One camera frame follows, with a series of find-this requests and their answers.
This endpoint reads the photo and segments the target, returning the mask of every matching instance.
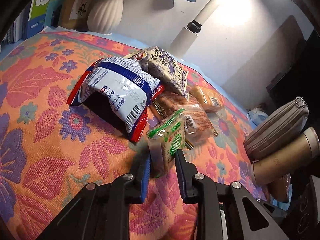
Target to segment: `barcode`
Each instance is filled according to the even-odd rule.
[[[186,115],[186,123],[187,123],[188,129],[189,128],[194,128],[194,129],[196,128],[196,123],[190,115]]]
[[[146,101],[142,99],[142,101],[140,102],[140,105],[144,108],[146,106]]]
[[[141,109],[139,108],[138,105],[135,105],[124,121],[129,127],[131,127],[133,123],[138,119],[140,114],[141,114]]]
[[[216,107],[220,106],[219,100],[217,98],[212,98],[212,97],[209,97],[209,98],[213,106],[216,106]]]

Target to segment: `orange floral bedspread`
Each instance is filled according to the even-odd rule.
[[[144,138],[136,145],[124,139],[85,106],[66,104],[91,63],[136,50],[83,33],[43,31],[0,62],[0,215],[16,239],[36,239],[84,185],[112,182],[147,147]],[[188,69],[190,86],[211,87]],[[243,141],[249,122],[223,100],[225,108],[209,116],[219,136],[185,151],[186,160],[215,181],[238,180],[264,199],[248,175]],[[148,117],[144,134],[158,122],[149,109]],[[196,209],[183,204],[173,168],[150,180],[143,205],[131,205],[130,239],[190,239]]]

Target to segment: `gold thermos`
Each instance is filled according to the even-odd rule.
[[[276,179],[310,163],[319,154],[319,138],[309,127],[294,141],[268,157],[250,166],[252,182],[256,186],[266,185]]]

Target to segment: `packaged pastry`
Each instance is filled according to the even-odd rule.
[[[190,95],[189,100],[186,100],[182,96],[165,91],[155,99],[154,104],[163,117],[171,115],[180,108],[185,109],[183,114],[186,117],[186,140],[192,145],[209,137],[218,136],[207,114],[193,96]]]
[[[186,118],[184,109],[175,111],[147,132],[154,177],[168,173],[173,166],[174,153],[185,143]]]
[[[198,100],[206,113],[215,113],[223,108],[222,98],[214,89],[195,86],[190,94]]]
[[[159,47],[150,47],[127,55],[125,58],[135,59],[143,71],[160,79],[166,90],[184,96],[188,99],[187,76],[188,71],[175,61],[169,53]]]
[[[270,194],[274,197],[275,200],[282,203],[288,203],[290,200],[290,196],[289,196],[290,184],[291,184],[291,176],[290,174],[287,174],[269,183],[267,187]]]
[[[164,90],[160,80],[142,71],[132,59],[109,57],[93,63],[72,90],[67,104],[78,106],[95,91],[109,101],[125,123],[129,138],[138,141],[147,123],[146,107]]]

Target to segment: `metal screw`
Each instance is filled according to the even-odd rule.
[[[86,186],[86,189],[87,190],[93,190],[93,189],[95,189],[96,188],[96,185],[94,184],[94,183],[89,183],[89,184],[87,184],[87,186]]]
[[[238,181],[234,181],[233,183],[232,183],[232,186],[234,187],[234,188],[241,188],[241,183],[240,182],[238,182]]]
[[[124,178],[125,180],[130,180],[130,179],[133,178],[133,175],[132,175],[131,173],[127,173],[127,174],[124,174],[124,175],[123,175],[123,178]]]
[[[202,173],[195,174],[196,179],[204,179],[204,175]]]

